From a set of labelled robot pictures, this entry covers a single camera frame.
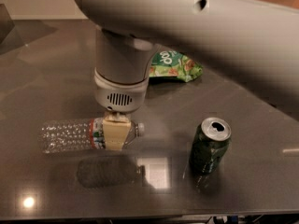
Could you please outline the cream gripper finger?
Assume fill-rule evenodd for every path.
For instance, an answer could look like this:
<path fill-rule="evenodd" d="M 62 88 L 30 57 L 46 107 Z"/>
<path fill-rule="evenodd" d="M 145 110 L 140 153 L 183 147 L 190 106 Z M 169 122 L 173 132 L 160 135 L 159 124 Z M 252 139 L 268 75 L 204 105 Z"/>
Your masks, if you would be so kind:
<path fill-rule="evenodd" d="M 131 119 L 127 115 L 107 111 L 102 122 L 106 149 L 122 150 L 131 126 Z"/>

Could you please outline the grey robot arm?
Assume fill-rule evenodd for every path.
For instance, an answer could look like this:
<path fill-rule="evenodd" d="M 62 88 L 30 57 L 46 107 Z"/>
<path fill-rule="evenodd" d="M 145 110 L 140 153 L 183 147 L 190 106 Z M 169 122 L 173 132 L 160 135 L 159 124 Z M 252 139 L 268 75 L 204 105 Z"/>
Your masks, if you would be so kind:
<path fill-rule="evenodd" d="M 299 11 L 258 0 L 75 0 L 122 38 L 182 52 L 278 110 L 299 114 Z"/>

